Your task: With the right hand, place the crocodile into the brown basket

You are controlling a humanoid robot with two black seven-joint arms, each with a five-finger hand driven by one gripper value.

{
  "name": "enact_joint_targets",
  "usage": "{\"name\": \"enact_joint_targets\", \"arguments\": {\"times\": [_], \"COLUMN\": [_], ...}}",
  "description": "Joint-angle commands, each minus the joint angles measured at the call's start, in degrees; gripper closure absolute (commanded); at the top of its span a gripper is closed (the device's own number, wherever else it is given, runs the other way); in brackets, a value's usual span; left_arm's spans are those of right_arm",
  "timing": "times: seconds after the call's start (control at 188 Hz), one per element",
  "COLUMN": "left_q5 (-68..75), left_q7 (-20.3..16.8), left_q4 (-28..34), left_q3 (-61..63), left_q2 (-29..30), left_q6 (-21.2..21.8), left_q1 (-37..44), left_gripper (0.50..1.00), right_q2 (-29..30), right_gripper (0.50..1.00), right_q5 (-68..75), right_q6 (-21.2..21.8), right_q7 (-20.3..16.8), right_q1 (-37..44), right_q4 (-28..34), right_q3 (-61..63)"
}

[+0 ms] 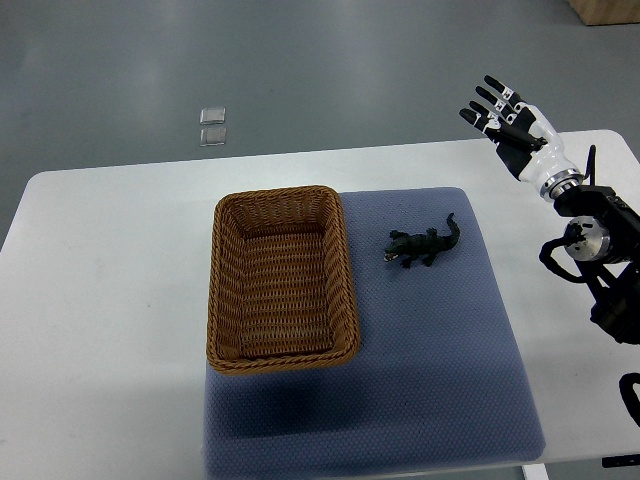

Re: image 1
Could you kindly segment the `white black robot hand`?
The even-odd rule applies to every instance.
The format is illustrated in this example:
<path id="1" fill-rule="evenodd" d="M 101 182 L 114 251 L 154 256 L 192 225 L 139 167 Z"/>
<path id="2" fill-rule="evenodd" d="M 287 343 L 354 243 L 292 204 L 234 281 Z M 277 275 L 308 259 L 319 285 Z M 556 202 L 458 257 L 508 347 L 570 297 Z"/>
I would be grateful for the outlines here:
<path id="1" fill-rule="evenodd" d="M 518 181 L 552 202 L 583 183 L 584 174 L 565 155 L 564 143 L 544 114 L 515 90 L 487 75 L 475 88 L 483 103 L 470 101 L 460 116 L 496 145 L 496 153 Z"/>

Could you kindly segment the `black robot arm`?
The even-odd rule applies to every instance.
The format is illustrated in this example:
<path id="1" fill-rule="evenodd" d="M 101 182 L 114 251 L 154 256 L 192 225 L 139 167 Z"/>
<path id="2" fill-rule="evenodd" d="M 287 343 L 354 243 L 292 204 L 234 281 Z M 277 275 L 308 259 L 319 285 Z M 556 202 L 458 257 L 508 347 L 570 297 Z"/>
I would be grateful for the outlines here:
<path id="1" fill-rule="evenodd" d="M 616 342 L 639 343 L 639 215 L 615 190 L 596 183 L 596 147 L 585 178 L 567 174 L 549 194 L 570 219 L 563 235 L 543 244 L 541 263 L 558 277 L 590 290 L 590 320 Z"/>

